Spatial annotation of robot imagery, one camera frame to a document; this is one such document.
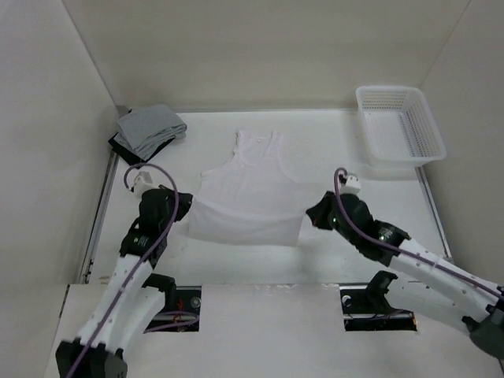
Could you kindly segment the white tank top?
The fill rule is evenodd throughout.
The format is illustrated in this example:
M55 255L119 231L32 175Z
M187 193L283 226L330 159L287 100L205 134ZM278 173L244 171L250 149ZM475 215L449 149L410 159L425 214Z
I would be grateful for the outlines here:
M236 133L231 157L202 173L188 214L192 239L230 245L295 246L317 186L284 167L283 136Z

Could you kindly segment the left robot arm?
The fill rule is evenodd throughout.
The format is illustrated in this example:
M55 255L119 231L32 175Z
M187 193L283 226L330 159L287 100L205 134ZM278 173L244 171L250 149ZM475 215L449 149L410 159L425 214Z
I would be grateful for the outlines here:
M123 238L107 287L74 339L59 343L55 358L62 377L125 377L131 344L158 313L176 307L174 280L154 268L171 226L191 208L193 196L155 187L140 196L139 215Z

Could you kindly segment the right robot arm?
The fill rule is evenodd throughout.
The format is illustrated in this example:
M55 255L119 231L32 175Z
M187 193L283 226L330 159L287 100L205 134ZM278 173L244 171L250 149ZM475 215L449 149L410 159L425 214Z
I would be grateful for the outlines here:
M503 358L503 287L433 254L401 228L377 220L353 194L327 192L306 211L315 228L338 232L365 258L385 266L381 283L365 292L377 312L407 309L468 336Z

